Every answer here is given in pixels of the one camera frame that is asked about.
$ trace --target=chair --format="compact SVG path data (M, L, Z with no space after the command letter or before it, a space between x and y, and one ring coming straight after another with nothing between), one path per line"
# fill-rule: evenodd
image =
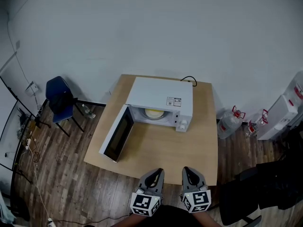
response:
M262 216L250 219L247 216L258 209L256 189L257 169L250 168L236 177L236 180L221 186L220 214L224 225L231 225L243 219L245 227L256 226Z
M59 95L64 92L71 93L71 90L62 77L55 77L46 83L45 96L46 96L47 100L51 101L55 95ZM80 108L78 108L78 106L76 104L74 104L74 105L76 106L78 111L83 115ZM79 127L79 129L82 132L84 132L84 130L81 128L81 126L78 124L78 122L73 117L73 105L67 106L59 114L54 114L53 123L55 123L69 137L70 135L60 126L59 122L61 122L63 120L68 120L70 118L75 122L75 124Z

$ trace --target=wooden floor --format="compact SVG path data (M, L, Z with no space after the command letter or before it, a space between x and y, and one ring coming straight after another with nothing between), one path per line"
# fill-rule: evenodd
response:
M52 219L85 223L109 216L118 218L130 211L130 196L137 187L138 179L83 162L103 108L93 106L92 110L97 115L93 120L76 112L75 118L85 130L84 133L72 121L66 121L62 126L71 133L70 138L52 124L51 129L42 126L37 139L36 151L40 153L40 160L36 163L38 186ZM42 120L51 124L52 116L50 109L46 107ZM269 141L245 139L243 127L228 139L219 140L218 149L220 184L232 180L236 174L257 163L274 161L281 155L281 150ZM16 175L15 191L28 205L30 226L46 226L47 214L36 188L34 166L28 153L22 157L22 169L34 184L30 185L23 177ZM213 203L217 203L218 188L211 187L211 190ZM179 198L180 185L165 184L163 191L164 204L184 208ZM209 211L209 214L222 224L219 208ZM278 210L277 207L257 210L250 217L256 218L258 215L262 215L260 226L292 227L303 215L303 203L300 202L288 210ZM108 219L91 225L109 227L117 221ZM245 224L244 221L239 221L232 226L241 227ZM79 226L63 222L56 222L56 225Z

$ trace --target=person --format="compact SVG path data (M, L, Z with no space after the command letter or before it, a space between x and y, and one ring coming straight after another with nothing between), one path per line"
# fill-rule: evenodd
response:
M112 227L220 227L206 212L188 213L169 205L161 205L153 216L132 214Z

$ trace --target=blue chair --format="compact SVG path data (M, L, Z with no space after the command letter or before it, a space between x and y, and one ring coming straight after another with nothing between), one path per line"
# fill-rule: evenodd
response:
M46 96L47 100L51 101L55 95L59 95L64 92L71 93L71 90L62 77L55 77L46 83L45 96ZM74 104L74 105L79 110L79 112L83 115L80 108L78 108L78 106L76 104ZM59 114L53 114L53 123L55 123L69 137L70 135L60 126L59 122L61 122L63 120L68 120L70 118L75 122L75 124L80 128L80 130L82 132L84 132L84 130L81 128L81 126L78 124L78 122L73 117L73 105L67 106Z

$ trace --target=microwave label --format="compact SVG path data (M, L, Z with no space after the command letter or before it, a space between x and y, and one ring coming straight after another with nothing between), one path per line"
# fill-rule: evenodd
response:
M167 97L166 100L166 105L168 106L176 106L176 107L181 107L181 98L177 98L177 97Z

